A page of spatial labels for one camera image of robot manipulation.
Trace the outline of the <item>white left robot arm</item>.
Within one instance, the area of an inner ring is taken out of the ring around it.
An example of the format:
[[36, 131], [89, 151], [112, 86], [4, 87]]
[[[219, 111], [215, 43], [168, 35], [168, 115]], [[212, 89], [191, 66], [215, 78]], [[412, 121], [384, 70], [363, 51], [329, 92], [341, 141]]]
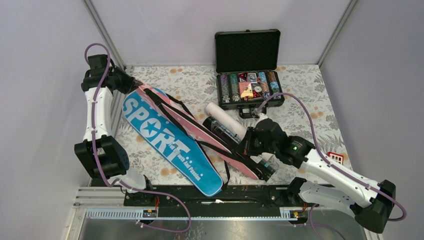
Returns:
[[147, 187], [147, 178], [130, 167], [126, 150], [113, 137], [111, 123], [114, 91], [131, 93], [141, 82], [117, 67], [106, 54], [91, 55], [87, 62], [89, 70], [81, 83], [87, 120], [83, 140], [75, 144], [74, 153], [92, 180], [126, 188], [148, 206], [154, 202], [155, 192]]

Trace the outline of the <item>black shuttlecock tube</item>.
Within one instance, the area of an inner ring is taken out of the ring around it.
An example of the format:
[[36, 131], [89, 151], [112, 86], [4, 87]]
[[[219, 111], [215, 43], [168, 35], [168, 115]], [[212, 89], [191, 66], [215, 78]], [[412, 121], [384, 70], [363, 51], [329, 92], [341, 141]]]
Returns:
[[[239, 136], [232, 133], [212, 116], [207, 117], [202, 124], [219, 139], [224, 141], [231, 150], [233, 150], [241, 142]], [[236, 155], [241, 160], [241, 163], [251, 170], [259, 180], [268, 181], [275, 173], [274, 168], [260, 156], [247, 156], [241, 153], [236, 153]]]

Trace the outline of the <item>blue racket cover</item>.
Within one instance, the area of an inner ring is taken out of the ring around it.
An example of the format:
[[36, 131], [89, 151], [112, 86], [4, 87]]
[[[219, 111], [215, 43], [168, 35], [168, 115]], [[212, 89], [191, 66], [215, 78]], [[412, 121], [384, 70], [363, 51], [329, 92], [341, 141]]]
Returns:
[[205, 151], [137, 92], [124, 100], [122, 112], [132, 128], [204, 196], [212, 197], [225, 183]]

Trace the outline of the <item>pink racket cover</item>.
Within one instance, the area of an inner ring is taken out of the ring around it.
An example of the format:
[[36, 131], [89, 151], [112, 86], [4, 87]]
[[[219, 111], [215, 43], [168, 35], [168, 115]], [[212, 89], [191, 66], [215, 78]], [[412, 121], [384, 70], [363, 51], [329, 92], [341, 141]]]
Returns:
[[143, 84], [135, 92], [162, 116], [197, 143], [215, 151], [226, 163], [254, 180], [267, 181], [272, 173], [248, 156], [236, 153], [231, 144], [220, 139], [192, 115], [184, 103], [167, 93]]

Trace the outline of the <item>white cardboard tube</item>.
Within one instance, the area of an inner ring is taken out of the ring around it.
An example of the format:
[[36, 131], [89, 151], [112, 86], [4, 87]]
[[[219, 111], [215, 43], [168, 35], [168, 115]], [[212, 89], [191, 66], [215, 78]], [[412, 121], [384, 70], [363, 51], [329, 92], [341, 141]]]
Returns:
[[[228, 113], [226, 113], [222, 108], [220, 108], [218, 105], [216, 105], [213, 102], [210, 102], [205, 107], [205, 112], [209, 116], [216, 119], [220, 124], [222, 124], [226, 129], [228, 129], [231, 133], [235, 134], [240, 140], [242, 140], [245, 137], [245, 134], [247, 132], [247, 127], [243, 126], [239, 121], [237, 121], [235, 118], [230, 116]], [[253, 160], [256, 163], [259, 163], [259, 157], [261, 157], [265, 162], [271, 159], [273, 155], [271, 153], [262, 153], [259, 156], [252, 156]]]

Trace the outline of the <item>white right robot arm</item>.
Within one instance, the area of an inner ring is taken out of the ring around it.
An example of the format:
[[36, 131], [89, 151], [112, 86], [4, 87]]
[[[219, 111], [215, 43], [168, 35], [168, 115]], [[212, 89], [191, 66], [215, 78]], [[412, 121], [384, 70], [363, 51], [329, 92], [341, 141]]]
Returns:
[[235, 148], [247, 156], [263, 153], [274, 155], [282, 163], [303, 169], [328, 182], [331, 187], [319, 187], [296, 178], [287, 191], [287, 201], [293, 206], [303, 202], [329, 204], [355, 219], [365, 229], [381, 234], [394, 208], [396, 185], [389, 180], [377, 182], [362, 176], [337, 161], [323, 155], [313, 143], [295, 135], [287, 135], [271, 119], [248, 127], [244, 138]]

